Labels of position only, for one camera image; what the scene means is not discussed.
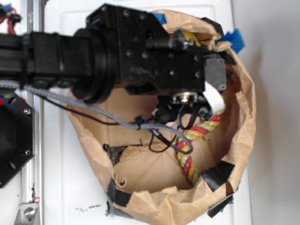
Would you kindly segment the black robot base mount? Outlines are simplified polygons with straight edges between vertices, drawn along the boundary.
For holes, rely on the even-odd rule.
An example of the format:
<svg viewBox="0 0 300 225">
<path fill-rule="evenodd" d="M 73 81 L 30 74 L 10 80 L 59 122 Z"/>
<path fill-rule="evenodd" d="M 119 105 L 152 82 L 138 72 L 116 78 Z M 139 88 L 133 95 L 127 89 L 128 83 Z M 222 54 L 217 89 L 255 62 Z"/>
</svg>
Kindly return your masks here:
<svg viewBox="0 0 300 225">
<path fill-rule="evenodd" d="M 15 92 L 0 95 L 0 187 L 33 157 L 34 110 Z"/>
</svg>

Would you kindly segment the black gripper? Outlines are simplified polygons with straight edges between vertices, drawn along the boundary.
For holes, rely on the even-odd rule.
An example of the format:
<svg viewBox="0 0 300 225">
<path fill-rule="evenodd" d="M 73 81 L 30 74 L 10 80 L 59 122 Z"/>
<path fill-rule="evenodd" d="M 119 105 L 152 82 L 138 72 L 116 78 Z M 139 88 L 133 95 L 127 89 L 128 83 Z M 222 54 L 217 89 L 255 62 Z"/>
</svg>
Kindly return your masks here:
<svg viewBox="0 0 300 225">
<path fill-rule="evenodd" d="M 227 87 L 234 61 L 207 44 L 166 31 L 153 13 L 104 4 L 87 17 L 95 52 L 95 78 L 86 102 L 105 101 L 113 88 L 157 95 L 174 104 L 210 102 Z"/>
</svg>

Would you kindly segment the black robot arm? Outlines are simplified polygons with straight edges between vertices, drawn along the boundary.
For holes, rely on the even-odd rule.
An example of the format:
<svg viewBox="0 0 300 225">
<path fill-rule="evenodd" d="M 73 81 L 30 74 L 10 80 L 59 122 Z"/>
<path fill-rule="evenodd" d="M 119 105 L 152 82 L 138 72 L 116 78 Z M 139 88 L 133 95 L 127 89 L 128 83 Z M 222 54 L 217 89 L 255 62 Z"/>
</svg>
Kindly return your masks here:
<svg viewBox="0 0 300 225">
<path fill-rule="evenodd" d="M 218 43 L 221 26 L 211 28 L 201 45 L 186 40 L 186 27 L 161 24 L 153 13 L 104 4 L 73 36 L 33 32 L 0 37 L 0 77 L 21 86 L 70 88 L 86 103 L 105 101 L 115 87 L 131 95 L 202 94 L 208 83 L 223 92 L 235 60 Z"/>
</svg>

